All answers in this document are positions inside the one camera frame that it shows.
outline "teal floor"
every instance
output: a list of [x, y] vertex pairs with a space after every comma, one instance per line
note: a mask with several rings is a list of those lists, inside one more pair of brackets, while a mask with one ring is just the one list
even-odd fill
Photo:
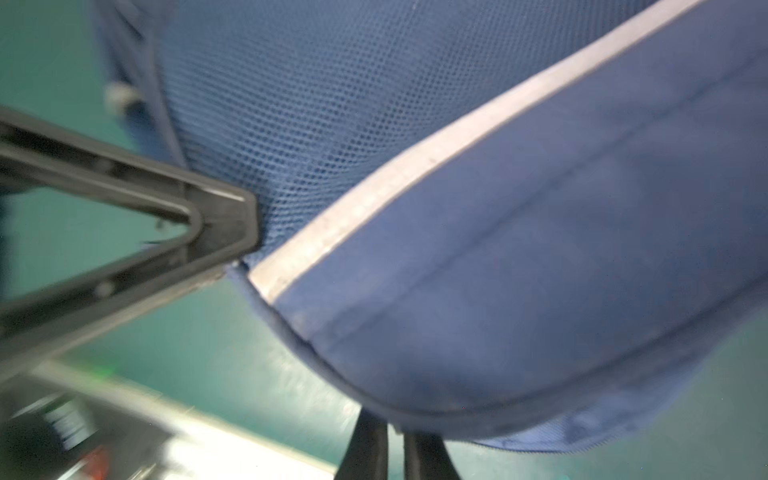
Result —
[[[84, 19], [83, 5], [72, 0], [0, 2], [0, 104], [130, 148], [104, 113]], [[146, 217], [70, 198], [43, 208], [46, 195], [16, 205], [11, 218], [10, 271], [19, 292], [157, 238]], [[62, 213], [78, 202], [74, 216]], [[53, 234], [64, 226], [72, 232]], [[449, 449], [465, 479], [768, 478], [766, 345], [763, 313], [632, 439], [579, 455]], [[329, 462], [341, 459], [358, 408], [298, 363], [226, 281], [136, 319], [68, 360], [107, 367]], [[401, 462], [401, 455], [392, 456], [391, 478], [402, 477]]]

